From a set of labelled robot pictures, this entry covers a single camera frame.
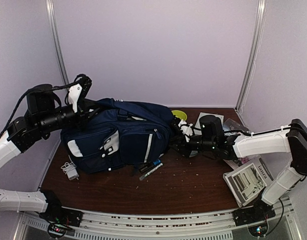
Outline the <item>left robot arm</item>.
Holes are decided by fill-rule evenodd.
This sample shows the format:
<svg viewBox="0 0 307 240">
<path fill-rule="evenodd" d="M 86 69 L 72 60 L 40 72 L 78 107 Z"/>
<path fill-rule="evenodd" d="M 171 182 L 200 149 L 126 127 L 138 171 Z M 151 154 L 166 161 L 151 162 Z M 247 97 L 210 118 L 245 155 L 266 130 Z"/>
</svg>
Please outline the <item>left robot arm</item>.
<svg viewBox="0 0 307 240">
<path fill-rule="evenodd" d="M 86 98 L 91 86 L 92 80 L 79 74 L 67 85 L 40 84 L 28 89 L 0 133 L 0 169 L 36 142 L 47 140 L 53 131 L 85 127 L 94 114 L 95 102 Z M 23 99 L 27 110 L 24 116 L 14 118 Z M 69 215 L 51 190 L 23 192 L 0 188 L 2 211 L 36 212 L 47 222 L 69 228 Z"/>
</svg>

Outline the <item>navy blue student backpack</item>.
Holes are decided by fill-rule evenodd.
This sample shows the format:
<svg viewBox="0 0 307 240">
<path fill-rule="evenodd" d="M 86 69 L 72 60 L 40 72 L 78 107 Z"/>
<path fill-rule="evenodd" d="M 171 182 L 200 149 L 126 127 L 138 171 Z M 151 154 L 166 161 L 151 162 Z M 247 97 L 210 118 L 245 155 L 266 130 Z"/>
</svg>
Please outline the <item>navy blue student backpack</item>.
<svg viewBox="0 0 307 240">
<path fill-rule="evenodd" d="M 87 174 L 109 172 L 126 165 L 148 164 L 168 149 L 174 116 L 163 105 L 103 98 L 99 111 L 83 130 L 61 131 L 72 162 Z"/>
</svg>

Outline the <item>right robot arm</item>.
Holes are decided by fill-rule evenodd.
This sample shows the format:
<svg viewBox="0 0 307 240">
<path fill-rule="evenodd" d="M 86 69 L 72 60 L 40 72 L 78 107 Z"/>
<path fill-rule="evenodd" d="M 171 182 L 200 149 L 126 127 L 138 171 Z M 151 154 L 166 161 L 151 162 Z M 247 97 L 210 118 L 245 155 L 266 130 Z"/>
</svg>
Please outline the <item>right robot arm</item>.
<svg viewBox="0 0 307 240">
<path fill-rule="evenodd" d="M 260 192 L 254 205 L 235 210 L 232 215 L 236 226 L 264 221 L 273 213 L 273 205 L 287 191 L 307 177 L 307 127 L 300 119 L 278 129 L 247 133 L 230 130 L 226 135 L 221 120 L 214 115 L 199 119 L 200 134 L 195 127 L 175 117 L 171 121 L 174 137 L 169 145 L 183 156 L 191 151 L 212 152 L 224 160 L 236 160 L 252 155 L 291 153 L 292 160 L 278 177 Z"/>
</svg>

